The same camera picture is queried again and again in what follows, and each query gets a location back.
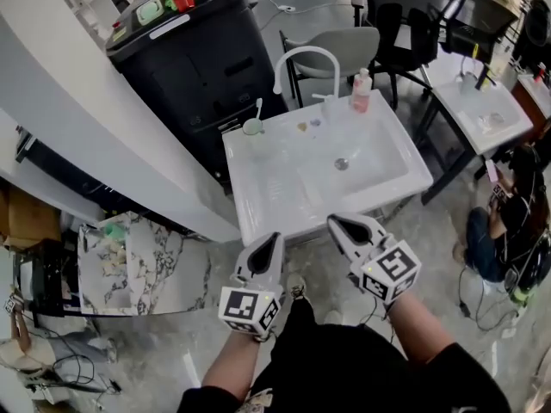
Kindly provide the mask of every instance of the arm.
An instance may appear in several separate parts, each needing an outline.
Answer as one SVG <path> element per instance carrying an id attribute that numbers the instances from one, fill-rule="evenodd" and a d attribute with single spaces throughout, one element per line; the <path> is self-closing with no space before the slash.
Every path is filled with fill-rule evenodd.
<path id="1" fill-rule="evenodd" d="M 492 210 L 490 212 L 490 218 L 488 222 L 488 231 L 490 233 L 490 237 L 494 240 L 503 236 L 507 231 L 507 228 L 505 228 L 505 224 L 503 223 L 503 220 L 501 219 L 501 216 L 498 212 L 497 200 L 495 200 L 492 204 Z"/>
<path id="2" fill-rule="evenodd" d="M 409 292 L 394 302 L 388 316 L 411 362 L 429 362 L 455 342 L 436 317 Z"/>
<path id="3" fill-rule="evenodd" d="M 22 352 L 26 353 L 31 348 L 31 337 L 28 334 L 27 325 L 25 324 L 21 311 L 17 311 L 16 316 L 17 323 L 19 324 L 19 338 L 17 338 L 17 342 L 19 342 L 19 347 Z"/>
<path id="4" fill-rule="evenodd" d="M 11 312 L 11 339 L 16 340 L 19 338 L 19 329 L 17 329 L 17 321 L 15 319 L 15 311 Z"/>
<path id="5" fill-rule="evenodd" d="M 243 403 L 251 388 L 259 349 L 260 344 L 252 336 L 232 332 L 208 369 L 203 387 L 219 387 Z"/>

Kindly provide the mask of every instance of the hand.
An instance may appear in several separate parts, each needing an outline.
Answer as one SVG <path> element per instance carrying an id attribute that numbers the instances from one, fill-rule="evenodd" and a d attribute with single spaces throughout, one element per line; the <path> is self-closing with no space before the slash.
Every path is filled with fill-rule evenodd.
<path id="1" fill-rule="evenodd" d="M 23 305 L 20 303 L 15 303 L 14 309 L 11 312 L 12 314 L 23 314 Z"/>
<path id="2" fill-rule="evenodd" d="M 490 204 L 490 216 L 495 217 L 498 215 L 498 207 L 499 207 L 499 200 L 496 198 L 492 200 L 492 203 Z"/>

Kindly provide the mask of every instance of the cup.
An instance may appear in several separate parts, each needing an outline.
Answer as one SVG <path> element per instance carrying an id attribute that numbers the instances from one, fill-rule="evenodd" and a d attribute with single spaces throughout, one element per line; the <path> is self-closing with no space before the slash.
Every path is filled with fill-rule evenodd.
<path id="1" fill-rule="evenodd" d="M 250 136 L 260 133 L 263 130 L 262 121 L 258 118 L 250 118 L 243 124 L 243 133 Z"/>

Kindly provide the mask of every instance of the small sink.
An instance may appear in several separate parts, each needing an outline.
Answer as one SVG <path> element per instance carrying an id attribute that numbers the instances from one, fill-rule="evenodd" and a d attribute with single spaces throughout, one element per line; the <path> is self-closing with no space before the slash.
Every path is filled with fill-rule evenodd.
<path id="1" fill-rule="evenodd" d="M 481 155 L 532 128 L 532 122 L 501 83 L 461 93 L 458 82 L 433 89 L 476 154 Z"/>
<path id="2" fill-rule="evenodd" d="M 325 225 L 331 213 L 363 213 L 427 189 L 432 177 L 378 90 L 358 114 L 349 98 L 263 122 L 263 133 L 223 137 L 243 243 Z"/>

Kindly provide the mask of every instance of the cardboard box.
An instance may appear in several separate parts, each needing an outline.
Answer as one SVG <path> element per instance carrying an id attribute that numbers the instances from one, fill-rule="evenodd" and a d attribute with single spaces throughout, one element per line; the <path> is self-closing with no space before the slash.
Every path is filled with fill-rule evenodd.
<path id="1" fill-rule="evenodd" d="M 3 245 L 25 250 L 45 238 L 61 241 L 59 211 L 13 185 L 0 190 Z"/>

